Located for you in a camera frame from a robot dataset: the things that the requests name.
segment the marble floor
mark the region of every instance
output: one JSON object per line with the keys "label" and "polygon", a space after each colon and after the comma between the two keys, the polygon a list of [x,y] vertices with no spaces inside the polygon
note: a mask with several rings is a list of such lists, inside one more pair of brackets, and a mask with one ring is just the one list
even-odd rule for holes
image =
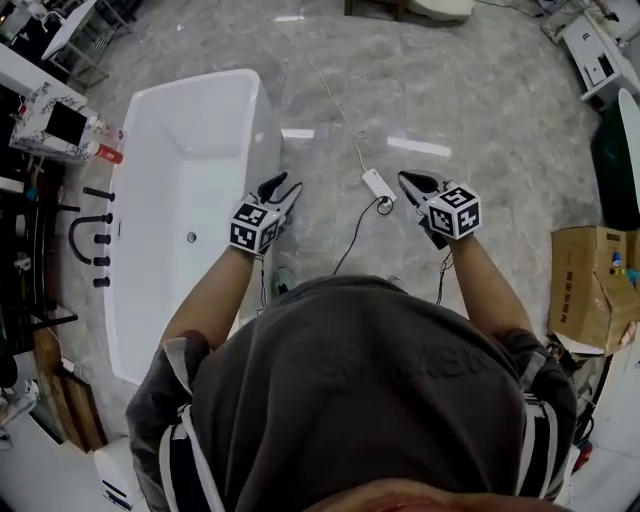
{"label": "marble floor", "polygon": [[[367,214],[342,272],[393,276],[408,292],[435,300],[445,253],[418,227],[396,174],[438,171],[480,193],[478,238],[544,334],[549,234],[600,220],[588,146],[598,116],[580,102],[567,57],[542,34],[539,20],[511,9],[476,4],[467,23],[447,26],[417,17],[396,23],[383,7],[372,9],[367,17],[346,18],[342,0],[145,0],[134,33],[105,55],[110,76],[88,91],[89,104],[121,123],[140,89],[214,71],[257,71],[281,127],[315,131],[313,139],[283,143],[282,169],[305,190],[275,258],[299,280],[327,274],[372,196],[344,120],[287,34],[322,72],[354,130],[365,131],[359,145],[366,166],[400,198],[387,217],[373,209]],[[292,16],[300,19],[283,21]],[[444,146],[451,155],[391,147],[390,136]],[[80,191],[108,187],[110,172],[99,162],[72,170],[65,201],[79,203],[84,214],[103,213],[103,201]],[[64,233],[69,220],[61,221]],[[60,251],[62,302],[80,320],[59,335],[115,438],[126,434],[123,413],[134,387],[111,373],[102,294],[91,286],[95,271],[74,260],[65,244]],[[442,303],[464,313],[453,271]]]}

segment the black cable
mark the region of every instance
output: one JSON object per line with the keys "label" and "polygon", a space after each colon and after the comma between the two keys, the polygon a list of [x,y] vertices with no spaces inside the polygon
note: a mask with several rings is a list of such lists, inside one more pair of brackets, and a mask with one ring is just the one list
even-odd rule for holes
{"label": "black cable", "polygon": [[436,300],[436,304],[440,304],[442,301],[442,286],[444,285],[444,273],[453,267],[453,261],[449,263],[449,256],[451,256],[451,251],[447,254],[447,257],[442,260],[440,264],[440,282],[438,283],[438,299]]}
{"label": "black cable", "polygon": [[[391,203],[391,208],[389,208],[389,211],[387,211],[387,212],[381,211],[380,207],[383,204],[387,203],[387,201]],[[351,249],[353,247],[353,244],[356,243],[356,238],[358,238],[358,230],[360,229],[360,223],[362,222],[362,218],[364,217],[364,214],[367,213],[369,208],[371,208],[376,203],[378,203],[378,205],[376,206],[376,211],[378,212],[378,214],[382,215],[383,217],[386,217],[387,215],[389,215],[393,211],[393,201],[388,196],[376,197],[373,201],[371,201],[369,203],[369,206],[367,206],[364,209],[364,211],[360,214],[360,218],[358,219],[358,223],[356,224],[356,231],[353,234],[353,240],[351,240],[351,243],[349,244],[349,248],[347,249],[347,252],[345,252],[344,255],[342,256],[342,258],[340,258],[340,261],[338,262],[338,265],[336,266],[336,269],[333,271],[333,275],[334,276],[338,273],[338,270],[340,269],[340,265],[342,265],[342,262],[344,261],[344,259],[349,254],[349,251],[351,251]]]}
{"label": "black cable", "polygon": [[267,289],[264,286],[264,256],[256,256],[260,260],[260,304],[262,308],[256,311],[256,314],[261,314],[267,307]]}
{"label": "black cable", "polygon": [[479,2],[481,4],[486,4],[486,5],[493,5],[494,7],[504,7],[505,9],[513,9],[514,11],[521,12],[522,14],[524,14],[525,16],[528,16],[529,18],[542,18],[542,16],[544,16],[544,13],[542,12],[539,12],[538,14],[531,14],[530,12],[527,12],[524,9],[521,9],[520,7],[517,7],[512,4],[499,4],[494,2],[488,2],[487,0],[476,0],[476,2]]}

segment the bathtub faucet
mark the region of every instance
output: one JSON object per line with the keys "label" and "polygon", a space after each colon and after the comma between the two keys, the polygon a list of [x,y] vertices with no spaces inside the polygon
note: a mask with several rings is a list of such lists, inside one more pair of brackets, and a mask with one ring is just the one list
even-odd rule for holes
{"label": "bathtub faucet", "polygon": [[113,222],[113,215],[111,215],[110,213],[107,213],[106,215],[95,215],[92,217],[78,217],[77,219],[75,219],[71,223],[71,226],[69,226],[69,245],[71,246],[71,252],[73,252],[73,255],[86,265],[93,264],[96,267],[108,267],[111,264],[111,259],[109,258],[109,256],[96,257],[96,258],[93,258],[93,260],[91,260],[91,258],[87,258],[84,254],[82,254],[78,249],[78,246],[76,245],[76,241],[75,241],[76,228],[80,224],[87,224],[92,222],[104,222],[105,224],[111,224]]}
{"label": "bathtub faucet", "polygon": [[272,197],[287,179],[287,173],[262,183],[233,209],[230,220],[229,243],[252,254],[265,254],[280,234],[287,215],[302,192],[302,183],[296,183],[279,199]]}

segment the white freestanding bathtub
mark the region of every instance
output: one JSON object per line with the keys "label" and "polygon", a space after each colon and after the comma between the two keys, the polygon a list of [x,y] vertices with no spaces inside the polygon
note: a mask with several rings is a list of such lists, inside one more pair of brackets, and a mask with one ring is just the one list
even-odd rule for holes
{"label": "white freestanding bathtub", "polygon": [[[114,374],[140,384],[169,319],[227,247],[234,203],[278,173],[281,134],[248,69],[140,91],[124,131],[105,317]],[[234,328],[255,316],[259,293],[254,269]]]}

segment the faucet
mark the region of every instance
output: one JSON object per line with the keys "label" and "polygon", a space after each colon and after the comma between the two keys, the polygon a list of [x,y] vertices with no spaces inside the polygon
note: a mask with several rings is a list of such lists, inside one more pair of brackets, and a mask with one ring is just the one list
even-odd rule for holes
{"label": "faucet", "polygon": [[[69,227],[69,245],[71,246],[71,252],[73,252],[73,255],[85,265],[93,264],[96,267],[108,267],[111,264],[111,259],[109,258],[109,256],[96,257],[91,260],[78,250],[78,246],[76,245],[76,241],[74,239],[75,230],[80,224],[87,224],[90,222],[104,222],[105,224],[111,224],[113,222],[113,215],[107,213],[106,215],[96,215],[93,217],[78,217],[76,220],[74,220]],[[100,240],[100,242],[96,241],[96,243],[106,243],[106,239],[102,240],[100,238]]]}

